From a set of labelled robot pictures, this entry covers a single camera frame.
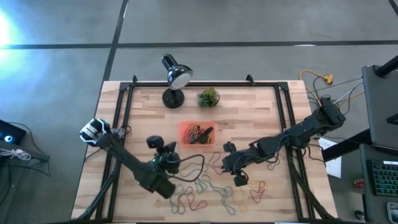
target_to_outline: black metal frame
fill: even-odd
[[[292,107],[292,102],[290,99],[290,93],[289,93],[289,87],[287,82],[258,82],[256,83],[251,75],[248,75],[246,78],[247,81],[241,81],[241,82],[190,82],[187,86],[213,86],[213,87],[219,87],[219,86],[268,86],[268,87],[273,87],[275,90],[275,97],[276,97],[276,102],[277,102],[277,107],[278,107],[278,112],[279,112],[279,117],[280,117],[280,125],[282,130],[287,128],[286,122],[285,122],[285,115],[284,115],[284,109],[282,105],[282,98],[280,91],[282,90],[285,94],[285,99],[287,103],[287,111],[289,114],[290,118],[290,124],[295,125],[295,118],[294,118],[294,112],[293,112],[293,107]],[[129,117],[129,111],[131,108],[131,102],[132,102],[132,95],[133,95],[133,89],[134,87],[157,87],[157,86],[162,86],[162,87],[168,87],[167,82],[137,82],[137,78],[134,76],[133,82],[122,82],[120,84],[119,88],[119,95],[118,95],[118,100],[116,102],[116,110],[115,110],[115,115],[114,115],[114,120],[113,120],[113,128],[117,128],[118,126],[118,121],[119,121],[119,114],[121,110],[121,103],[123,99],[123,93],[125,90],[129,90],[128,96],[127,96],[127,103],[126,103],[126,110],[123,118],[123,124],[122,128],[126,128],[128,124],[128,117]],[[291,147],[286,147],[286,154],[287,154],[287,160],[288,164],[293,164],[294,162],[294,157],[292,155],[292,148]],[[300,175],[303,178],[303,181],[308,185],[308,179],[307,179],[307,174],[305,171],[305,166],[304,166],[304,160],[302,157],[301,151],[297,151],[297,156],[298,156],[298,164],[299,164],[299,169],[300,169]],[[121,164],[120,163],[115,163],[114,169],[111,174],[110,172],[110,167],[112,163],[112,157],[110,154],[107,154],[106,160],[105,160],[105,167],[104,167],[104,173],[103,173],[103,180],[101,184],[101,190],[97,197],[95,198],[94,202],[91,204],[91,212],[83,214],[78,220],[71,220],[71,222],[76,222],[76,223],[109,223],[113,221],[113,214],[114,214],[114,207],[116,203],[116,194],[118,190],[118,180],[119,180],[119,173],[120,173],[120,168]],[[296,181],[294,181],[293,178],[291,178],[292,182],[292,190],[293,190],[293,196],[294,196],[294,202],[295,202],[295,208],[297,212],[297,218],[298,221],[303,219],[303,210],[301,206],[301,201],[300,201],[300,195],[299,195],[299,189],[297,187]],[[109,202],[109,208],[108,208],[108,215],[106,218],[102,218],[103,214],[103,197],[107,190],[112,187],[111,190],[111,197],[110,197],[110,202]],[[314,219],[315,218],[315,213],[313,210],[313,206],[310,203],[309,199],[306,198],[307,201],[307,208],[308,208],[308,216],[309,219]],[[93,214],[94,210],[96,209],[96,215],[95,219],[90,220],[91,215]]]

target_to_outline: lamp base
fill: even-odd
[[[168,108],[178,108],[185,100],[184,93],[181,90],[166,89],[163,93],[163,104]]]

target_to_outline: desk lamp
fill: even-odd
[[[167,83],[169,87],[163,93],[163,104],[168,108],[178,108],[184,103],[184,94],[180,90],[192,78],[193,70],[185,65],[179,65],[173,56],[165,54],[162,63],[167,69]]]

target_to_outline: lamp shade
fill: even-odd
[[[162,63],[168,71],[167,83],[172,90],[184,87],[193,76],[193,70],[190,67],[179,65],[170,54],[162,56]]]

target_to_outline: paper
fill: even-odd
[[[319,145],[323,149],[327,149],[331,146],[334,146],[335,144],[337,143],[324,138],[319,139]],[[341,156],[339,158],[326,162],[326,173],[328,175],[332,175],[333,177],[341,178]]]

